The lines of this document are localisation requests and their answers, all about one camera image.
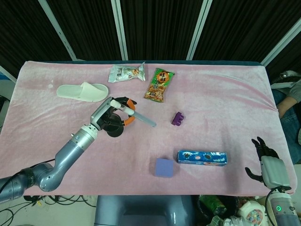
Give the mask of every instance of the robot finger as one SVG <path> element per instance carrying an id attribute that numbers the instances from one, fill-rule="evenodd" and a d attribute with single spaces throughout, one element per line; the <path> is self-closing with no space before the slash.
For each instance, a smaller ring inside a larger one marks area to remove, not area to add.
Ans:
<path id="1" fill-rule="evenodd" d="M 266 146 L 266 145 L 265 145 L 265 142 L 263 141 L 263 139 L 261 139 L 260 137 L 257 137 L 257 140 L 259 141 L 261 147 Z"/>
<path id="2" fill-rule="evenodd" d="M 269 156 L 275 157 L 279 159 L 277 152 L 274 149 L 269 148 Z"/>
<path id="3" fill-rule="evenodd" d="M 257 140 L 252 139 L 252 143 L 255 145 L 256 148 L 261 147 Z"/>
<path id="4" fill-rule="evenodd" d="M 132 99 L 130 99 L 130 98 L 127 98 L 127 97 L 118 97 L 118 98 L 115 98 L 115 100 L 118 101 L 119 103 L 123 104 L 123 105 L 127 105 L 127 102 L 128 102 L 129 100 L 131 100 L 131 101 L 133 102 L 134 105 L 137 104 L 136 101 L 134 101 L 134 100 L 132 100 Z"/>
<path id="5" fill-rule="evenodd" d="M 259 175 L 253 174 L 253 173 L 251 172 L 251 170 L 250 170 L 248 167 L 245 167 L 245 171 L 246 171 L 247 175 L 248 175 L 251 179 L 257 180 L 257 181 L 263 183 L 263 177 L 262 177 L 262 175 L 259 176 Z"/>

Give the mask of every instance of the person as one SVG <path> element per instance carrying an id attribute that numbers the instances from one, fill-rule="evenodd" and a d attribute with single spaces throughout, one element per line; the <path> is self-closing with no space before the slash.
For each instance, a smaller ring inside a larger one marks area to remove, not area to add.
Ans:
<path id="1" fill-rule="evenodd" d="M 301 81 L 290 89 L 272 89 L 293 164 L 301 164 Z"/>

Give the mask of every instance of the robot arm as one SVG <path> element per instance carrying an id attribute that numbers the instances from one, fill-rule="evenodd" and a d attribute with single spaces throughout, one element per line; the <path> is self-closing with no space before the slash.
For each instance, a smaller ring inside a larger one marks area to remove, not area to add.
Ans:
<path id="1" fill-rule="evenodd" d="M 72 138 L 55 155 L 54 167 L 49 163 L 40 163 L 23 169 L 12 177 L 0 179 L 0 203 L 21 197 L 24 191 L 33 185 L 44 192 L 57 189 L 65 173 L 97 138 L 98 131 L 105 130 L 112 137 L 120 136 L 123 127 L 135 118 L 129 115 L 129 119 L 122 121 L 114 113 L 117 109 L 111 106 L 112 101 L 119 102 L 135 113 L 135 101 L 126 97 L 116 99 L 109 97 L 91 115 L 91 123 L 82 126 L 77 133 L 72 134 Z"/>
<path id="2" fill-rule="evenodd" d="M 267 188 L 271 189 L 265 208 L 267 211 L 267 202 L 270 202 L 278 226 L 301 226 L 291 196 L 285 193 L 291 187 L 289 187 L 289 178 L 284 162 L 279 159 L 273 149 L 265 145 L 260 137 L 257 139 L 259 142 L 254 139 L 252 142 L 256 147 L 262 175 L 253 174 L 248 167 L 245 168 L 246 173 L 250 178 L 264 183 Z"/>

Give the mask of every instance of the pink towel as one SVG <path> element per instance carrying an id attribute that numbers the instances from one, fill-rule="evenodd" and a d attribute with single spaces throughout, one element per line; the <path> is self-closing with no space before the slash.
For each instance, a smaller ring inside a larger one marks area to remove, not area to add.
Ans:
<path id="1" fill-rule="evenodd" d="M 155 68 L 175 72 L 164 103 L 144 99 Z M 252 138 L 260 136 L 285 162 L 292 187 L 296 174 L 263 66 L 146 64 L 147 81 L 108 83 L 111 65 L 26 62 L 22 67 L 0 136 L 0 177 L 54 158 L 101 102 L 56 96 L 62 84 L 102 83 L 110 96 L 135 100 L 137 112 L 157 127 L 135 120 L 118 138 L 105 131 L 66 173 L 51 193 L 39 194 L 224 194 L 266 195 L 245 167 L 260 174 Z M 185 119 L 171 124 L 176 112 Z M 224 167 L 178 164 L 180 149 L 226 152 Z M 154 176 L 156 158 L 174 160 L 174 176 Z"/>

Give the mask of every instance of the floor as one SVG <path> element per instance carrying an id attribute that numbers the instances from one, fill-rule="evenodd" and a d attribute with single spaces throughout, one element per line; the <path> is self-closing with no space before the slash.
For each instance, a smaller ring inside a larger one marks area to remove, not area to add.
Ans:
<path id="1" fill-rule="evenodd" d="M 292 196 L 297 212 L 301 213 L 301 165 L 295 165 L 298 175 L 297 192 Z M 89 204 L 96 205 L 97 196 L 84 196 Z M 14 205 L 25 202 L 23 198 L 13 200 L 0 205 L 0 211 L 12 207 Z M 11 208 L 13 212 L 17 211 L 22 205 Z M 10 218 L 10 213 L 5 211 L 0 213 L 0 225 Z M 95 217 L 95 208 L 86 205 L 84 202 L 76 202 L 69 206 L 61 206 L 59 204 L 48 205 L 41 202 L 41 205 L 28 206 L 21 209 L 13 219 L 10 226 L 89 226 L 93 225 Z M 140 225 L 145 218 L 137 218 Z"/>

